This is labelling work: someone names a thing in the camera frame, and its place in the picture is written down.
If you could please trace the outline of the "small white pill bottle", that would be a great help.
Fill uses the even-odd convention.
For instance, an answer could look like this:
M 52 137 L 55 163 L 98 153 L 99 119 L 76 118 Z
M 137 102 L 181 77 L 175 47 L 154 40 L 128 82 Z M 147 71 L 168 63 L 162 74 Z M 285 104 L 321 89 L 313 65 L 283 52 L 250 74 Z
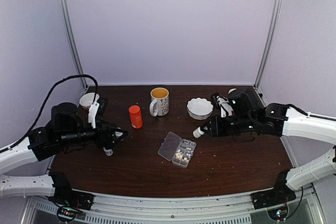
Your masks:
M 113 155 L 113 149 L 103 148 L 103 151 L 107 156 L 112 156 Z

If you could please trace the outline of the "clear plastic pill organizer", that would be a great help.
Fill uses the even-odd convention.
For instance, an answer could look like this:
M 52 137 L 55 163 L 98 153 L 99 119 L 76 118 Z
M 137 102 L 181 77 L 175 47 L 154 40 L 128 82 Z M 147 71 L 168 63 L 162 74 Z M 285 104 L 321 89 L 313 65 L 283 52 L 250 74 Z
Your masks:
M 158 155 L 176 166 L 187 168 L 193 157 L 195 148 L 195 142 L 181 138 L 173 132 L 168 132 L 158 150 Z M 176 153 L 189 153 L 189 162 L 181 162 L 175 159 Z

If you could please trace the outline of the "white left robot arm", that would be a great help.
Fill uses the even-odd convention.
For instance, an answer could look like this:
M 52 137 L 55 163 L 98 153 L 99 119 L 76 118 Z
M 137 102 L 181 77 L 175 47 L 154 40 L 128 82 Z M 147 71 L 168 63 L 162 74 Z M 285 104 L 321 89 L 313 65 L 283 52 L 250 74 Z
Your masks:
M 128 136 L 128 132 L 99 120 L 103 112 L 104 107 L 95 103 L 89 110 L 88 122 L 84 123 L 75 104 L 65 102 L 52 107 L 51 120 L 46 126 L 29 131 L 22 140 L 1 150 L 1 198 L 46 196 L 71 205 L 76 199 L 75 192 L 62 172 L 33 177 L 13 177 L 6 173 L 59 153 L 80 151 L 89 144 L 111 156 L 113 148 Z

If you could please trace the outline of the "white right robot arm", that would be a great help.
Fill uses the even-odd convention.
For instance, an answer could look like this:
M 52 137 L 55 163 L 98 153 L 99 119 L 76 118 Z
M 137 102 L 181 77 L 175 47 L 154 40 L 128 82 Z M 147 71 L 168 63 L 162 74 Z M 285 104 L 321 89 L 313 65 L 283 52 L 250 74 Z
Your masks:
M 211 101 L 220 114 L 213 116 L 209 133 L 213 137 L 232 137 L 238 143 L 252 142 L 257 137 L 278 137 L 293 157 L 299 143 L 308 142 L 311 158 L 303 158 L 286 172 L 269 192 L 272 203 L 279 204 L 296 190 L 308 184 L 318 190 L 335 189 L 335 118 L 305 111 L 291 103 L 263 103 L 250 88 L 231 89 L 226 95 L 213 93 Z

